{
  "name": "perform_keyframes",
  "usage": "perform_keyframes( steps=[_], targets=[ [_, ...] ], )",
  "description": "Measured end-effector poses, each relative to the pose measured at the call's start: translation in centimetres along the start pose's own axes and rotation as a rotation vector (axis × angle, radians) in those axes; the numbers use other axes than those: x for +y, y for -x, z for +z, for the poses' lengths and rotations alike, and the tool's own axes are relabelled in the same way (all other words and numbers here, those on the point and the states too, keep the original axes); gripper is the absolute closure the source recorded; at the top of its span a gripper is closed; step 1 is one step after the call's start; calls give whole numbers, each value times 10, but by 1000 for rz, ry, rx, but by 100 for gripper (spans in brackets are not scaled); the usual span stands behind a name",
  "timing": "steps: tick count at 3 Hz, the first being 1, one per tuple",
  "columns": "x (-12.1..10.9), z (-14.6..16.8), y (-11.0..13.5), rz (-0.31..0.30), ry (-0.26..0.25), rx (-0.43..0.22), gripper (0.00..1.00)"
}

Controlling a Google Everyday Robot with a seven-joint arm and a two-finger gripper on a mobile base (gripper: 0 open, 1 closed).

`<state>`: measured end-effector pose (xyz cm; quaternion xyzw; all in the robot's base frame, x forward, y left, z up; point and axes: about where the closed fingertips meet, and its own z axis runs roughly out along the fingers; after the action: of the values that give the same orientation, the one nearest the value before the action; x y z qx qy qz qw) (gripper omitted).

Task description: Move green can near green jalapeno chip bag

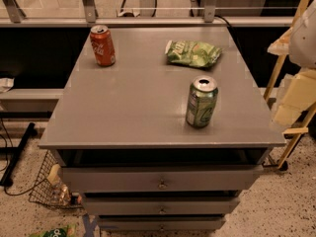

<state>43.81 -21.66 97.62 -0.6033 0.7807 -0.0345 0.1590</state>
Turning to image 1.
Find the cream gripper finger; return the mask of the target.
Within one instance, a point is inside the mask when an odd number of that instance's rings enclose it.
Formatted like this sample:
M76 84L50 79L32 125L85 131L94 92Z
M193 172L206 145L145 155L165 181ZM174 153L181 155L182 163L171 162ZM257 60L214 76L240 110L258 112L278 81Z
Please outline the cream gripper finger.
M293 27L290 27L277 40L271 43L268 47L268 53L273 55L288 55L292 30Z
M301 68L295 75L286 74L276 92L270 127L290 128L316 102L316 70Z

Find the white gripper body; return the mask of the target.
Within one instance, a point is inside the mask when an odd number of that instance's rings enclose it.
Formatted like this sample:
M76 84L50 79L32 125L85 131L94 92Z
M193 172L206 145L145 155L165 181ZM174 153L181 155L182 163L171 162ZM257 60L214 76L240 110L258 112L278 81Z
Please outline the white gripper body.
M316 68L316 1L308 6L293 26L289 59L301 67Z

